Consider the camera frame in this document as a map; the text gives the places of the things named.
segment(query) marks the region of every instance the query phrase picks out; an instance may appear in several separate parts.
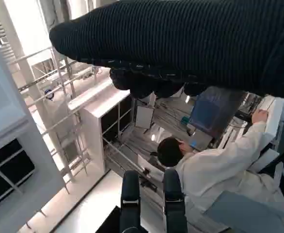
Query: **black ribbed fabric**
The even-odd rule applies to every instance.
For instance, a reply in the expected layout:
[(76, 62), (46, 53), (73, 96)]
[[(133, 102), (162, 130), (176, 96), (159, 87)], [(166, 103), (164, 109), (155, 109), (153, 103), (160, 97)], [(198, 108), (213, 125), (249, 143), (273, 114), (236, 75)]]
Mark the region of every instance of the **black ribbed fabric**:
[(284, 0), (121, 0), (50, 40), (81, 62), (284, 97)]

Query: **metal railing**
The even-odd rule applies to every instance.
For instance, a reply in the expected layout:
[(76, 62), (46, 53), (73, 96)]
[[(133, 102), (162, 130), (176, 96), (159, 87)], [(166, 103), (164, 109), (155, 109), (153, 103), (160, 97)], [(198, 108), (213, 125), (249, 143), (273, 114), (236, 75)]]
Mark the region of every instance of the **metal railing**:
[[(33, 82), (30, 82), (30, 83), (27, 83), (25, 84), (24, 86), (20, 87), (18, 90), (20, 92), (34, 86), (34, 85), (37, 85), (38, 83), (46, 80), (48, 77), (50, 77), (51, 75), (53, 74), (56, 74), (58, 73), (59, 75), (59, 80), (60, 80), (60, 85), (56, 86), (55, 88), (51, 89), (50, 92), (46, 93), (46, 94), (43, 94), (41, 97), (37, 98), (36, 100), (33, 100), (32, 103), (28, 104), (27, 107), (30, 108), (34, 105), (36, 105), (37, 103), (41, 102), (41, 101), (44, 101), (46, 99), (47, 96), (57, 92), (57, 91), (63, 91), (64, 93), (64, 98), (65, 98), (65, 101), (67, 103), (67, 99), (66, 99), (66, 89), (65, 87), (66, 86), (70, 86), (71, 87), (71, 91), (72, 91), (72, 98), (75, 98), (76, 97), (76, 94), (75, 94), (75, 87), (74, 87), (74, 81), (77, 80), (77, 79), (80, 79), (84, 74), (81, 74), (81, 75), (77, 75), (76, 77), (72, 77), (72, 72), (71, 72), (71, 65), (73, 65), (74, 63), (76, 63), (76, 61), (71, 61), (71, 62), (68, 62), (67, 58), (65, 58), (65, 65), (61, 66), (59, 61), (56, 59), (55, 57), (55, 50), (53, 47), (47, 47), (45, 49), (42, 49), (40, 51), (37, 51), (37, 52), (34, 52), (32, 54), (29, 54), (29, 55), (25, 55), (25, 56), (22, 56), (20, 58), (17, 58), (11, 62), (8, 62), (7, 65), (14, 65), (14, 64), (18, 64), (19, 62), (22, 62), (22, 61), (25, 61), (27, 60), (28, 58), (31, 58), (35, 55), (38, 55), (44, 51), (47, 51), (47, 50), (50, 50), (51, 52), (51, 58), (53, 60), (53, 63), (56, 67), (55, 70), (39, 77), (38, 79), (34, 80)], [(67, 70), (67, 73), (68, 73), (68, 80), (64, 80), (64, 77), (62, 76), (61, 74), (61, 70), (64, 70), (66, 69)], [(86, 170), (86, 166), (87, 164), (85, 163), (85, 156), (83, 156), (85, 154), (85, 152), (88, 150), (88, 148), (85, 148), (82, 144), (82, 141), (81, 141), (81, 138), (80, 138), (80, 132), (78, 132), (78, 128), (80, 128), (80, 125), (82, 124), (81, 122), (81, 118), (80, 118), (80, 115), (79, 115), (79, 110), (82, 108), (79, 107), (77, 109), (75, 109), (74, 111), (70, 111), (68, 110), (68, 114), (66, 116), (64, 116), (62, 119), (58, 120), (55, 124), (53, 124), (51, 127), (47, 128), (46, 130), (44, 130), (41, 135), (42, 137), (50, 132), (53, 132), (55, 133), (56, 135), (57, 132), (55, 131), (55, 128), (60, 125), (61, 123), (63, 123), (66, 119), (68, 118), (73, 118), (75, 124), (74, 124), (74, 127), (72, 130), (70, 130), (70, 132), (65, 135), (64, 137), (62, 138), (59, 138), (58, 137), (58, 140), (59, 140), (59, 145), (61, 145), (61, 149), (63, 150), (63, 152), (65, 153), (64, 151), (64, 148), (65, 148), (65, 145), (62, 145), (62, 142), (64, 139), (67, 139), (69, 136), (71, 136), (72, 134), (75, 134), (75, 138), (73, 139), (75, 142), (76, 142), (76, 145), (77, 145), (77, 150), (78, 150), (78, 154), (76, 155), (77, 158), (80, 158), (81, 162), (83, 163), (83, 166), (82, 166), (82, 170), (85, 170), (85, 172), (87, 173), (87, 170)], [(57, 151), (56, 149), (52, 149), (52, 151), (50, 152), (51, 153), (51, 156), (54, 156), (55, 154), (57, 154), (59, 151)], [(64, 163), (64, 170), (65, 171), (69, 171), (70, 170), (70, 167), (69, 167), (69, 164), (68, 163)], [(74, 179), (74, 176), (71, 174), (70, 175), (70, 180), (73, 180)]]

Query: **white cabinet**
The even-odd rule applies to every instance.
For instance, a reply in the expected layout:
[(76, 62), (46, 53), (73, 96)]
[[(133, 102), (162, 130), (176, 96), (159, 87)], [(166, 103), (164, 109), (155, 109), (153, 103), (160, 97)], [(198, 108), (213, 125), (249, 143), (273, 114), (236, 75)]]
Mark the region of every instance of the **white cabinet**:
[[(22, 147), (17, 151), (7, 146), (14, 140)], [(7, 193), (0, 199), (0, 233), (8, 233), (17, 232), (60, 191), (64, 181), (0, 55), (0, 149), (3, 147), (8, 149), (2, 153), (5, 158), (0, 157), (0, 177), (5, 180), (1, 183), (11, 189), (3, 188)], [(26, 163), (16, 160), (20, 155)], [(10, 171), (4, 169), (8, 164)], [(12, 171), (19, 174), (25, 166), (30, 167), (23, 180), (9, 175)]]

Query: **monitor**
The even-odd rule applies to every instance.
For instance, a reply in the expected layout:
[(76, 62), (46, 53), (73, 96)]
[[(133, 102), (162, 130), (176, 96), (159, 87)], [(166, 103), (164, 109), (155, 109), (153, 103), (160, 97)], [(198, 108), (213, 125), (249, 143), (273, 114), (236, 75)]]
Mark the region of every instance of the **monitor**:
[(242, 91), (211, 86), (198, 96), (189, 124), (219, 139), (244, 98), (245, 93)]

